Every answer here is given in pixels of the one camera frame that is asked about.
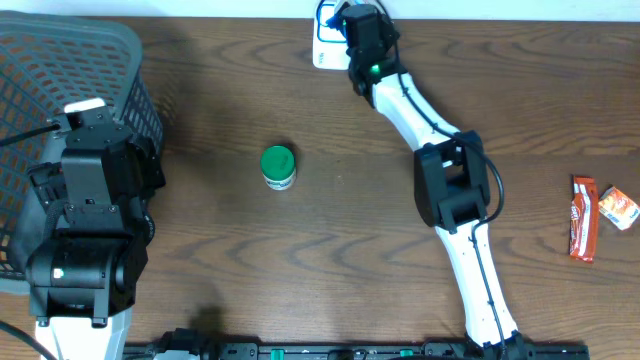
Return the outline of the orange small carton box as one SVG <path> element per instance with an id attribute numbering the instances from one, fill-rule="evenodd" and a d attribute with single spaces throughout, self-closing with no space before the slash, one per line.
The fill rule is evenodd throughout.
<path id="1" fill-rule="evenodd" d="M 630 228 L 639 217 L 639 206 L 615 186 L 604 192 L 598 206 L 600 213 L 619 230 Z"/>

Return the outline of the green lid jar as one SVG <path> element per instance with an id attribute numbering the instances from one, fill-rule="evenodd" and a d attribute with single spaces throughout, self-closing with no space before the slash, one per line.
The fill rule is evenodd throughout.
<path id="1" fill-rule="evenodd" d="M 294 153 L 287 147 L 268 147 L 261 155 L 260 169 L 266 184 L 273 190 L 286 190 L 296 180 Z"/>

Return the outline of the red orange snack bar wrapper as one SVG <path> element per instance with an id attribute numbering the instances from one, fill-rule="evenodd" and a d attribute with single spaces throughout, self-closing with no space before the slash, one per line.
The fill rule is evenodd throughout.
<path id="1" fill-rule="evenodd" d="M 569 256 L 592 263 L 596 253 L 598 229 L 599 208 L 595 181 L 590 177 L 574 176 Z"/>

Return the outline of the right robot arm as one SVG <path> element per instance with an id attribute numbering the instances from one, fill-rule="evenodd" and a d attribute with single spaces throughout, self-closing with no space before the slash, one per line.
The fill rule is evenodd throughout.
<path id="1" fill-rule="evenodd" d="M 346 39 L 355 92 L 392 122 L 413 152 L 415 204 L 449 256 L 472 357 L 526 358 L 489 247 L 489 224 L 504 205 L 488 209 L 489 182 L 501 176 L 480 136 L 449 124 L 419 92 L 401 63 L 399 33 L 383 6 L 342 1 L 328 24 Z"/>

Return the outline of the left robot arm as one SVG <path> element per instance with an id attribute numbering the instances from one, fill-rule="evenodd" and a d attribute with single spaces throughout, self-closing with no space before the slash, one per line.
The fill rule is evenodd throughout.
<path id="1" fill-rule="evenodd" d="M 147 202 L 165 177 L 151 138 L 105 106 L 61 128 L 60 160 L 29 171 L 46 215 L 26 263 L 36 339 L 47 359 L 120 359 L 155 234 Z"/>

